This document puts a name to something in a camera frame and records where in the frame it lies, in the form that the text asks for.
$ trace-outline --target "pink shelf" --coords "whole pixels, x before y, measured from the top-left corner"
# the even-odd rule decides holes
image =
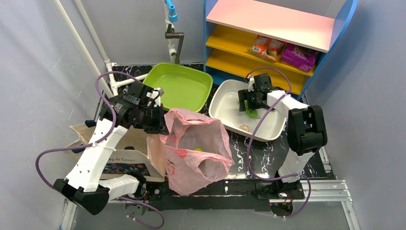
[[[206,21],[325,53],[334,26],[332,18],[255,0],[218,0]]]

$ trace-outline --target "cable tie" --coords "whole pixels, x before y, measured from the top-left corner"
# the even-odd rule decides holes
[[[113,152],[115,152],[115,151],[117,151],[117,149],[115,149],[115,148],[110,148],[110,147],[107,147],[107,146],[101,146],[99,143],[96,143],[96,142],[93,142],[92,144],[91,144],[91,146],[92,147],[100,147],[100,148],[103,148],[103,149],[107,149],[107,150],[112,150]]]

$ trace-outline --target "orange snack bag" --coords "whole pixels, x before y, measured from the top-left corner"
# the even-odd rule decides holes
[[[258,35],[254,45],[248,49],[248,52],[267,61],[276,61],[276,56],[281,52],[285,44],[285,42]]]

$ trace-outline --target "green vegetable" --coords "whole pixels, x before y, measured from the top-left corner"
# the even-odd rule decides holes
[[[252,119],[258,118],[258,112],[255,109],[248,109],[248,102],[244,101],[245,103],[245,113]]]

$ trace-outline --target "green plastic tub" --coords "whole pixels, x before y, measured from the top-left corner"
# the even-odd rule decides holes
[[[165,110],[184,108],[199,112],[209,97],[213,79],[205,72],[171,63],[160,63],[152,68],[143,83],[164,90],[161,102]]]

